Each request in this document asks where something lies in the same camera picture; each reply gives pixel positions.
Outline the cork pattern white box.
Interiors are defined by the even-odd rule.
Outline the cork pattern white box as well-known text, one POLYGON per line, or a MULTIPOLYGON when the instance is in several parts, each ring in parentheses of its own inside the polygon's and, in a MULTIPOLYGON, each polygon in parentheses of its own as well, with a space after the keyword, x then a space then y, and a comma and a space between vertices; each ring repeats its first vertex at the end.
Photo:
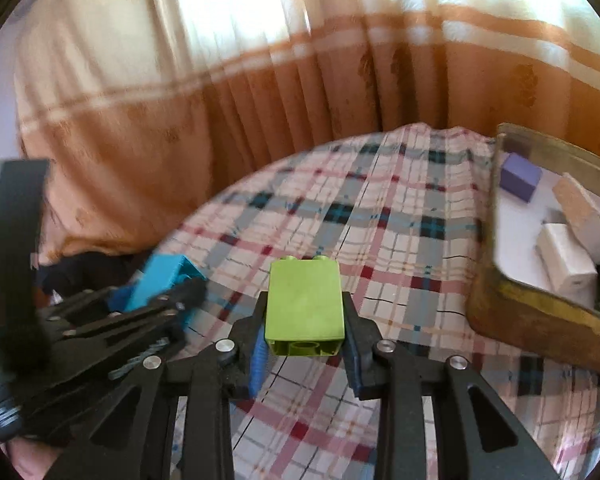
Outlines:
POLYGON ((595 264, 600 264, 600 208, 571 174, 563 174, 553 188, 568 226, 595 264))

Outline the blue toy brick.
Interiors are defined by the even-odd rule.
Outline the blue toy brick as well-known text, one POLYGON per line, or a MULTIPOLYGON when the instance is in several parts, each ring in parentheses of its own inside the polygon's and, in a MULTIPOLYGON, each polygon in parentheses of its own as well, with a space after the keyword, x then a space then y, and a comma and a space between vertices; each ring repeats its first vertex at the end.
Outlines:
POLYGON ((207 278, 186 256, 153 255, 137 280, 110 292, 108 316, 172 323, 185 333, 194 311, 206 300, 207 289, 207 278))

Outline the green toy brick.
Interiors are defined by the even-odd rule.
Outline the green toy brick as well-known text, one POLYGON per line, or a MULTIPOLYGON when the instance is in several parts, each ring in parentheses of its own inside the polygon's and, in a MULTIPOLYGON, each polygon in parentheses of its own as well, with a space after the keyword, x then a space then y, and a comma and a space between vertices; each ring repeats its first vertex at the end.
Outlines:
POLYGON ((272 262, 264 339, 276 356, 336 356, 344 341, 337 261, 288 256, 272 262))

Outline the purple foam block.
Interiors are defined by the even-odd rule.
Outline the purple foam block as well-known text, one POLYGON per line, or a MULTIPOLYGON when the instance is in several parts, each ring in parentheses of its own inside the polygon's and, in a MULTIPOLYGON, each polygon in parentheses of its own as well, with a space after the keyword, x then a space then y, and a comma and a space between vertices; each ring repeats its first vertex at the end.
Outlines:
POLYGON ((501 166, 500 188, 525 203, 530 203, 542 178, 542 169, 530 160, 510 153, 501 166))

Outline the white charger adapter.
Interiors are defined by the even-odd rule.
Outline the white charger adapter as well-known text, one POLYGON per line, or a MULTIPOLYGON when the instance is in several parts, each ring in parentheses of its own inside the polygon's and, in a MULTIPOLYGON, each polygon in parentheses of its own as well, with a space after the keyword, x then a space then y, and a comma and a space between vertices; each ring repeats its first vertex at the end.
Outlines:
POLYGON ((596 296, 596 267, 565 223, 544 223, 536 248, 552 291, 592 310, 596 296))

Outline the gold metal tin tray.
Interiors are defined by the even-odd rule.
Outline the gold metal tin tray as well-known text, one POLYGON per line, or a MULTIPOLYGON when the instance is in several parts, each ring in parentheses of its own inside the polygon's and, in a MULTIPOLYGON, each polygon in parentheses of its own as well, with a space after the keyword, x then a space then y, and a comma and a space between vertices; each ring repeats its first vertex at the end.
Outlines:
POLYGON ((600 156, 498 126, 467 317, 484 336, 600 372, 600 156))

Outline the orange cream curtain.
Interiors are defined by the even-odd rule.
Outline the orange cream curtain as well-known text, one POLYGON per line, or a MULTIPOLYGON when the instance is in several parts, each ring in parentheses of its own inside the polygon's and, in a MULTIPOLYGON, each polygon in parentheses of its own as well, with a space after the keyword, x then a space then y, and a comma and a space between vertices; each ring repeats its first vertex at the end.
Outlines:
POLYGON ((586 0, 34 0, 21 151, 53 163, 41 259, 155 246, 246 174, 413 122, 600 155, 586 0))

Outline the plaid tablecloth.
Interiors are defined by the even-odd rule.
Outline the plaid tablecloth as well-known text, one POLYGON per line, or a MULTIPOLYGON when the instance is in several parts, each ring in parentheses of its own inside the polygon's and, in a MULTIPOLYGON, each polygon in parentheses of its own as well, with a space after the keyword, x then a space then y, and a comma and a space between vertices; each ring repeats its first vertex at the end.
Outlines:
MULTIPOLYGON (((213 197, 157 247, 210 281, 184 354, 251 314, 273 260, 324 255, 385 337, 430 359, 466 356, 558 474, 584 479, 600 459, 600 374, 466 321, 494 142, 415 124, 283 158, 213 197)), ((274 358, 271 372, 256 400, 232 406, 236 479, 373 479, 379 406, 355 399, 339 359, 274 358)))

